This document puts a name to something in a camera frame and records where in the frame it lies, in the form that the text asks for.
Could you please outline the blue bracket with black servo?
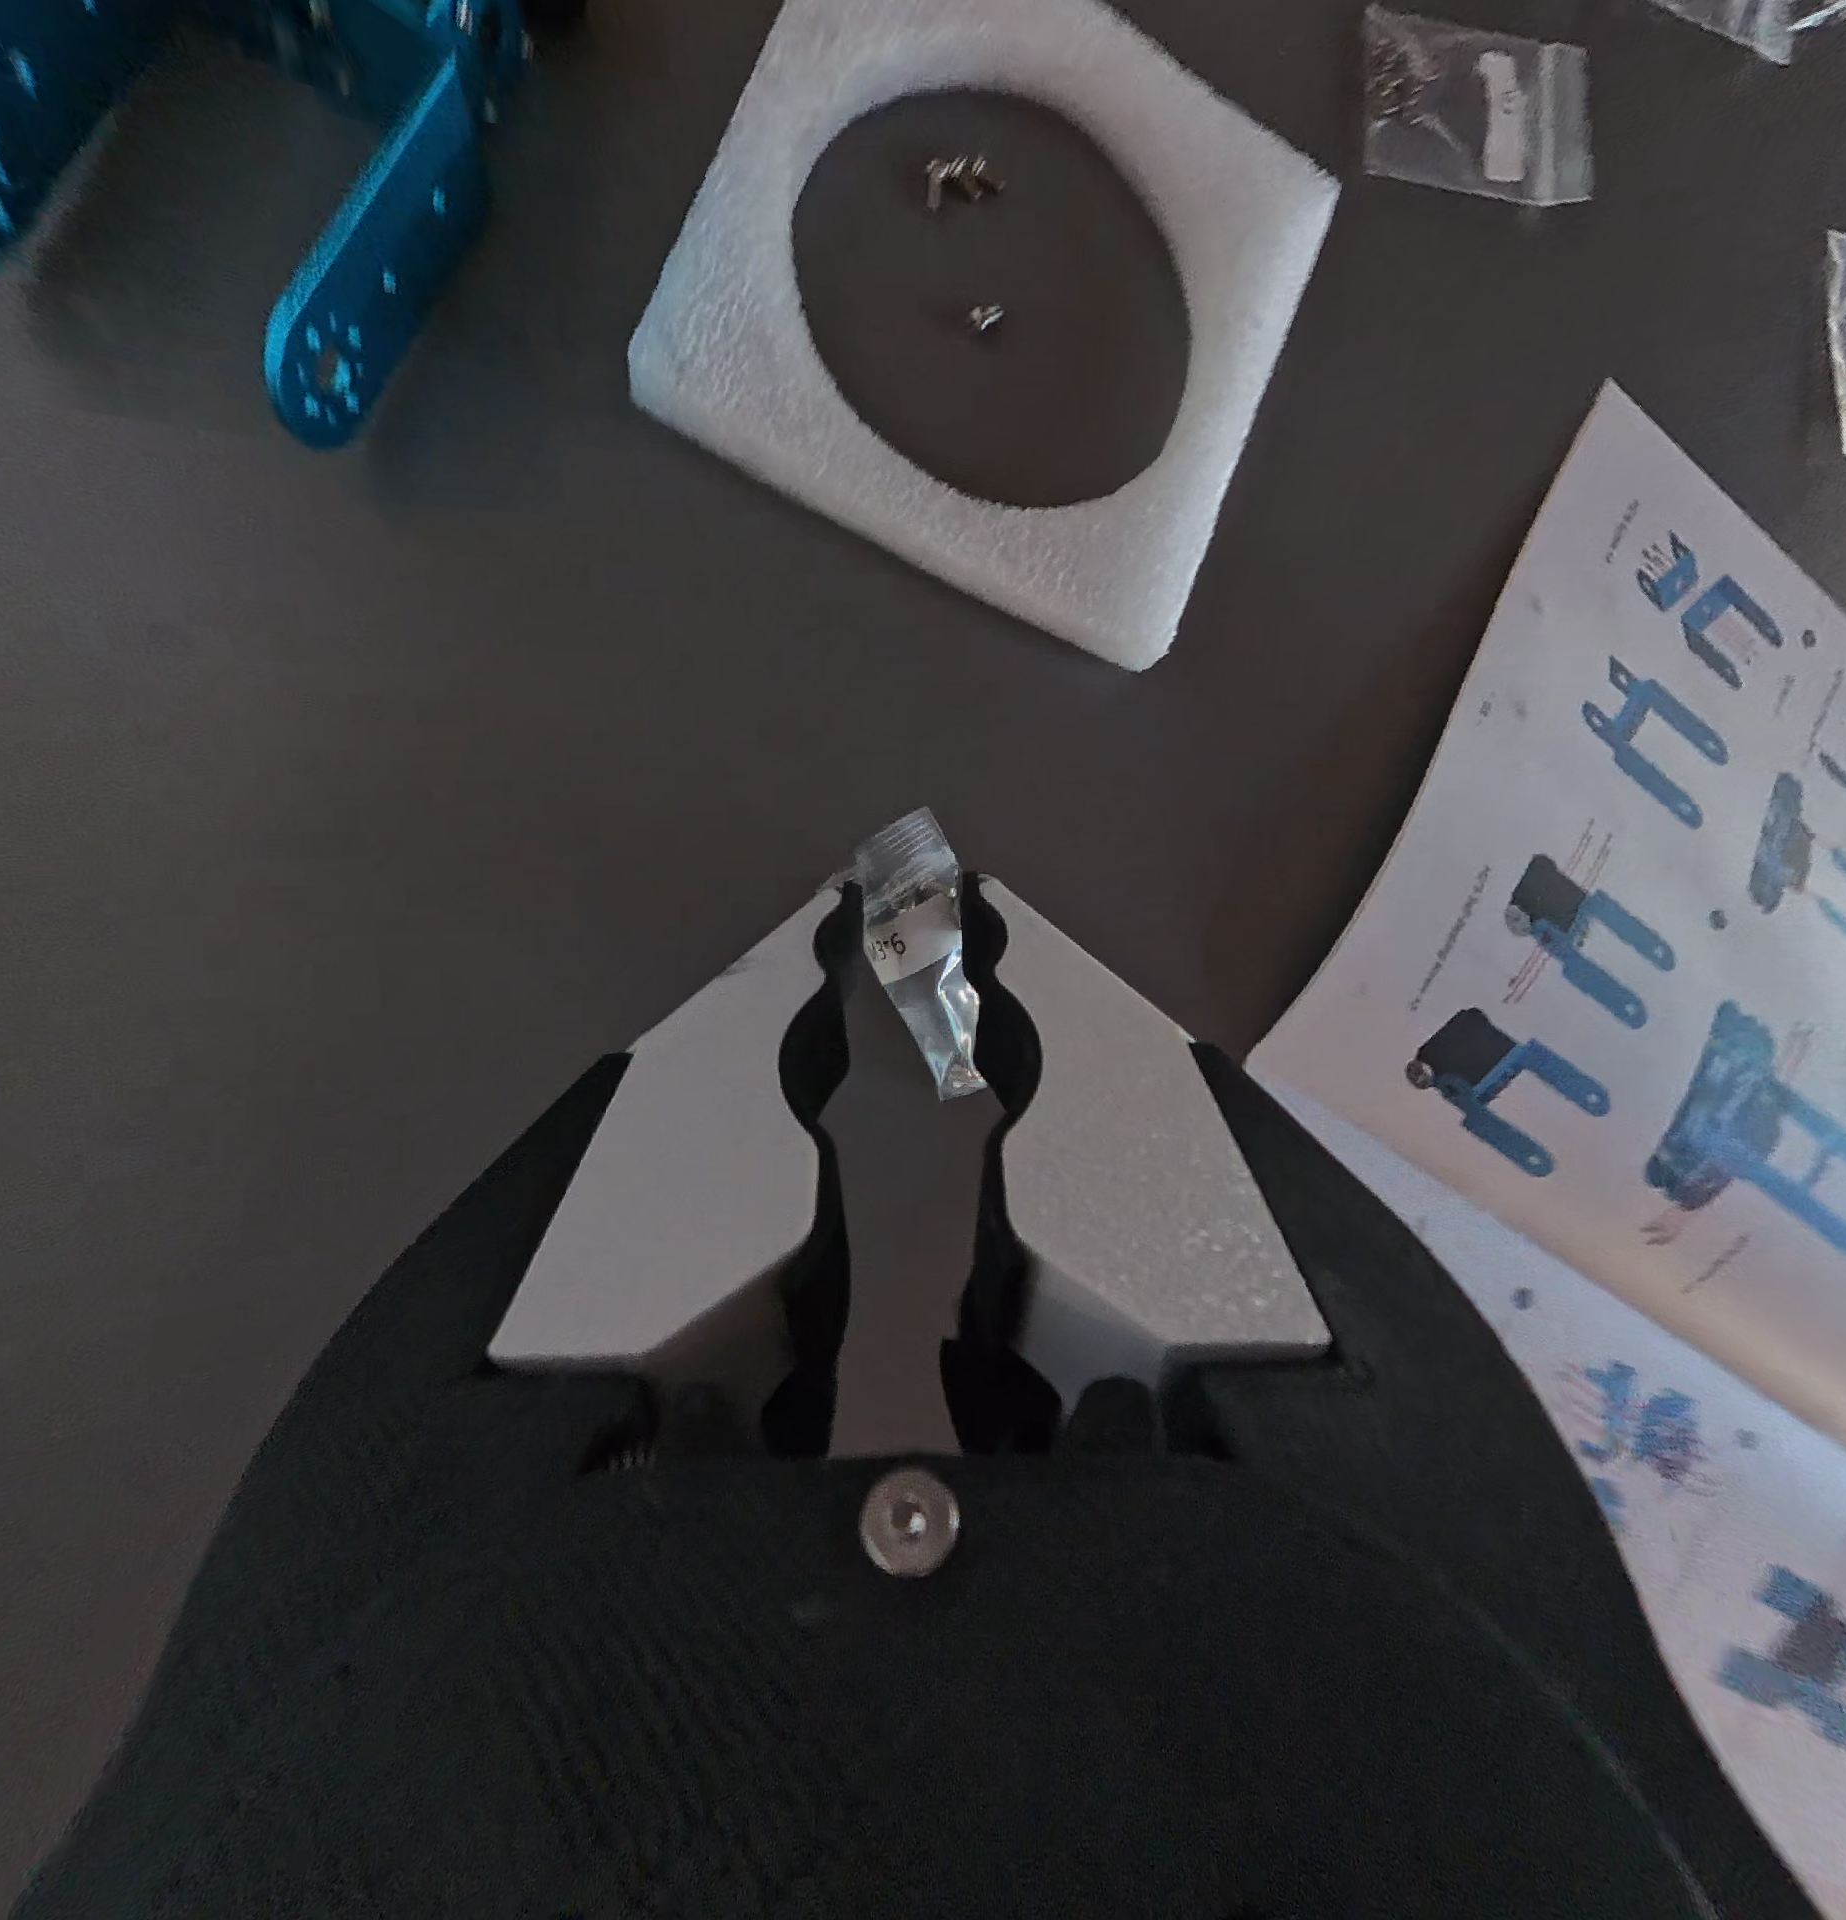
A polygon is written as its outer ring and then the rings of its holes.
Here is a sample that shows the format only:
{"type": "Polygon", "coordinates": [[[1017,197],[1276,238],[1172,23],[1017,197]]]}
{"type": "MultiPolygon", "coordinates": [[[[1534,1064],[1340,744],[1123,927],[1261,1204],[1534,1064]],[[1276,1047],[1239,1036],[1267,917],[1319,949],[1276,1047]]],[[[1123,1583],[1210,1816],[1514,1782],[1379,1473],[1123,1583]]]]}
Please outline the blue bracket with black servo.
{"type": "Polygon", "coordinates": [[[0,0],[0,263],[33,253],[57,189],[178,27],[238,37],[379,120],[374,161],[263,322],[282,427],[341,454],[484,224],[479,138],[505,87],[581,23],[584,10],[546,0],[0,0]]]}

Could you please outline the white foam frame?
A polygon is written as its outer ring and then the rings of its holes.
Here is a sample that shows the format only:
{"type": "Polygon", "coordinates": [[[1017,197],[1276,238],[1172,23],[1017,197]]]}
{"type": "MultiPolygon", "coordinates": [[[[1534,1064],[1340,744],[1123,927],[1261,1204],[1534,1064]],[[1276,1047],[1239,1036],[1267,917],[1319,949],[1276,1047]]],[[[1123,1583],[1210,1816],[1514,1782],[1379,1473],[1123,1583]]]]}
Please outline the white foam frame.
{"type": "Polygon", "coordinates": [[[1095,0],[789,0],[627,355],[629,403],[904,563],[1115,664],[1172,659],[1340,177],[1095,0]],[[1190,303],[1159,454],[1082,506],[998,506],[839,392],[789,211],[826,148],[907,94],[1017,94],[1133,189],[1190,303]]]}

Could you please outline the illustrated instruction booklet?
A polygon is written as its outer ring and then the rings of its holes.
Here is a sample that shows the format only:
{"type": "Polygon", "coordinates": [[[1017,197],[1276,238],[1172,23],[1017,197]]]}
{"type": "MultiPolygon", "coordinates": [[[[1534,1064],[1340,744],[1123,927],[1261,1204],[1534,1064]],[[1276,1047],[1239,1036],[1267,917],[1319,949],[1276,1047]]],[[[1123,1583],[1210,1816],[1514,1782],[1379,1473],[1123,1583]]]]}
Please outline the illustrated instruction booklet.
{"type": "Polygon", "coordinates": [[[1846,612],[1615,382],[1251,1075],[1509,1344],[1846,1914],[1846,612]]]}

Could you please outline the dark grey desk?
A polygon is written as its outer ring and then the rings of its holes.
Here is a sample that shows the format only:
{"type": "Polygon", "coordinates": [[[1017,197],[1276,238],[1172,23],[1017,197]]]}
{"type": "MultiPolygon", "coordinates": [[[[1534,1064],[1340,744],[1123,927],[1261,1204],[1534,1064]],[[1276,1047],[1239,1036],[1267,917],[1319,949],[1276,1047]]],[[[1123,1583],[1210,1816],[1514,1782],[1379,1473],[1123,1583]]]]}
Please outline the dark grey desk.
{"type": "Polygon", "coordinates": [[[302,1378],[607,1047],[861,829],[1251,1057],[1379,873],[1598,382],[1846,608],[1846,27],[1587,48],[1596,197],[1359,176],[1359,10],[1126,10],[1340,176],[1174,654],[1126,681],[627,397],[774,10],[594,10],[354,454],[263,303],[367,127],[201,37],[0,271],[0,1914],[302,1378]]]}

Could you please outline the clear bag of large screws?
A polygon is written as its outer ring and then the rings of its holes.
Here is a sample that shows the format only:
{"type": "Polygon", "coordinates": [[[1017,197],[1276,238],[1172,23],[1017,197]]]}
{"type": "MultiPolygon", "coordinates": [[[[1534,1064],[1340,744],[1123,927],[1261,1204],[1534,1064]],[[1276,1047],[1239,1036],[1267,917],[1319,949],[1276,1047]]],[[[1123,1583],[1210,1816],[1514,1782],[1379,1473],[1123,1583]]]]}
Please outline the clear bag of large screws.
{"type": "Polygon", "coordinates": [[[858,841],[861,964],[895,1001],[938,1097],[975,1097],[975,984],[960,969],[960,862],[938,809],[904,809],[858,841]]]}

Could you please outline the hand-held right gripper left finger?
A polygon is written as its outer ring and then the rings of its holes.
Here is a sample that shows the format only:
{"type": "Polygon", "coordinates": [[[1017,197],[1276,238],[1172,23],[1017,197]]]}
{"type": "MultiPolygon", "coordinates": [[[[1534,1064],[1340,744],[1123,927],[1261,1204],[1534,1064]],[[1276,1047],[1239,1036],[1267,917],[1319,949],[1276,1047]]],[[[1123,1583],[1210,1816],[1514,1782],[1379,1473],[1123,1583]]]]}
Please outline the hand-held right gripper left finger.
{"type": "Polygon", "coordinates": [[[826,1101],[852,1073],[861,900],[826,882],[618,1073],[484,1362],[716,1392],[773,1454],[832,1454],[852,1317],[826,1101]]]}

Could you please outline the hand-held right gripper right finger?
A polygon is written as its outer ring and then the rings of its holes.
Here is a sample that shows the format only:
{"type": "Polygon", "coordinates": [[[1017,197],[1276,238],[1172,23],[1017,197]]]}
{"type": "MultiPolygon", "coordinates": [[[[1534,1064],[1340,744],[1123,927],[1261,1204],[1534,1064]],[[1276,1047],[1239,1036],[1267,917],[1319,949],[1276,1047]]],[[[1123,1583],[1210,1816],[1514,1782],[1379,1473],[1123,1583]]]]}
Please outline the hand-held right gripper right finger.
{"type": "Polygon", "coordinates": [[[1226,1362],[1319,1362],[1329,1317],[1210,1091],[1193,1036],[1010,882],[960,882],[984,1140],[943,1344],[960,1454],[1049,1454],[1095,1383],[1172,1411],[1226,1362]]]}

